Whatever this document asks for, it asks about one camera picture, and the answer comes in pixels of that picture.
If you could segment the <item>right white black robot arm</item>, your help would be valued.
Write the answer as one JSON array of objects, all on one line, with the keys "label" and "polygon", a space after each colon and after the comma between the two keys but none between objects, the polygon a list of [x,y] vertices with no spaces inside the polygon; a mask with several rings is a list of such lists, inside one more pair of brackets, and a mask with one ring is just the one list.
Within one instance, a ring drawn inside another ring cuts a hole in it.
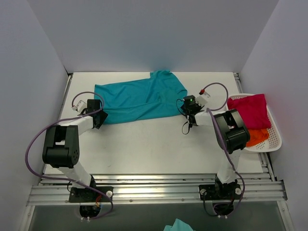
[{"label": "right white black robot arm", "polygon": [[214,194],[223,199],[231,193],[231,188],[236,188],[241,150],[246,147],[250,135],[237,110],[216,112],[206,108],[205,103],[205,97],[189,95],[183,98],[180,108],[188,119],[189,128],[214,128],[218,145],[225,153],[216,174]]}]

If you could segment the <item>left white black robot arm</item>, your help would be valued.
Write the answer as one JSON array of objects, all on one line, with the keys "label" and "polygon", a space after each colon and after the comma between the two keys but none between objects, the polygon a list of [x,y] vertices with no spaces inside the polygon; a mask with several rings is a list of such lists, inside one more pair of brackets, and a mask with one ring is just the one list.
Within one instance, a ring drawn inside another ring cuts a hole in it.
[{"label": "left white black robot arm", "polygon": [[79,194],[86,202],[91,202],[97,196],[96,183],[79,161],[79,136],[99,129],[108,114],[103,111],[101,100],[89,99],[79,115],[78,119],[47,129],[42,160],[69,179],[74,195]]}]

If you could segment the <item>teal t shirt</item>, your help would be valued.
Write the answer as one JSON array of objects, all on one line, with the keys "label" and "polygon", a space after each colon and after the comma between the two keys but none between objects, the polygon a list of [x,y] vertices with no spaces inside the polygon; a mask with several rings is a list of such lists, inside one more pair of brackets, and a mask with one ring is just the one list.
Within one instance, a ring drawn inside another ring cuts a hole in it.
[{"label": "teal t shirt", "polygon": [[177,99],[188,95],[179,79],[168,70],[150,73],[146,79],[105,85],[96,84],[94,92],[104,99],[106,124],[179,115]]}]

